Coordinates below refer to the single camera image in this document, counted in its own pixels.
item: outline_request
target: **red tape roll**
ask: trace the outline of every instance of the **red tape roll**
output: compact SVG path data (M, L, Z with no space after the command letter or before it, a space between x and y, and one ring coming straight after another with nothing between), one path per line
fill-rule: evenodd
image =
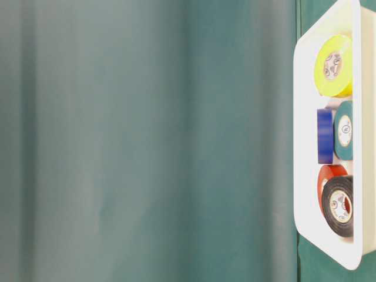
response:
M347 171L343 166L340 164L336 164L333 166L322 166L320 172L318 173L318 180L317 180L317 197L318 197L318 204L320 205L321 212L324 214L323 204L321 202L321 198L323 195L323 189L325 184L328 180L332 179L336 176L343 176L347 175Z

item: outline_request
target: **green curtain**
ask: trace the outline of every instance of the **green curtain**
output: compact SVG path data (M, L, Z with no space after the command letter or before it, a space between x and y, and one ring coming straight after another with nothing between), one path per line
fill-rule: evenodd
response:
M298 0L297 37L304 34L334 2L335 0ZM376 2L373 0L362 0L361 5L376 11ZM300 236L298 256L301 282L369 282L376 280L375 252L365 255L359 268L355 271L349 271Z
M296 281L295 12L0 1L0 280Z

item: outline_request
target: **tape label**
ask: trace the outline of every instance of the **tape label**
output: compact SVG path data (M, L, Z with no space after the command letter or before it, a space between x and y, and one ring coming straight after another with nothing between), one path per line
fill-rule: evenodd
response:
M342 190L336 190L330 197L330 210L340 223L346 223L353 215L350 198Z
M342 57L337 51L330 53L324 64L324 75L328 80L335 79L342 69Z
M338 139L342 147L347 147L351 142L353 135L353 126L351 120L347 115L341 116L338 123Z

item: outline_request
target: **tape roll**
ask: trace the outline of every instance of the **tape roll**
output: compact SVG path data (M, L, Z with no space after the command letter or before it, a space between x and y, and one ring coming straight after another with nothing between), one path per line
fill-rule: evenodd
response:
M342 102L334 118L334 150L341 160L353 159L353 102Z
M317 179L317 199L318 199L318 204L320 206L321 212L323 214L324 214L324 210L323 210L321 198L323 195L324 185L327 184L327 182L333 177L344 176L344 175L347 175L347 171L340 164L321 167L320 172L318 173L318 179Z
M324 217L330 228L342 237L353 235L353 177L337 176L324 186Z
M353 91L353 41L345 35L330 38L319 51L314 79L319 93L328 97L347 97Z
M334 114L332 109L317 110L317 157L318 163L332 164L334 154Z

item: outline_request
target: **teal tape roll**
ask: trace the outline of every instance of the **teal tape roll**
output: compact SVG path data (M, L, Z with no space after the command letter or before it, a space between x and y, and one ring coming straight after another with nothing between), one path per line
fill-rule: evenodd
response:
M334 151L341 160L353 159L353 102L342 102L334 118Z

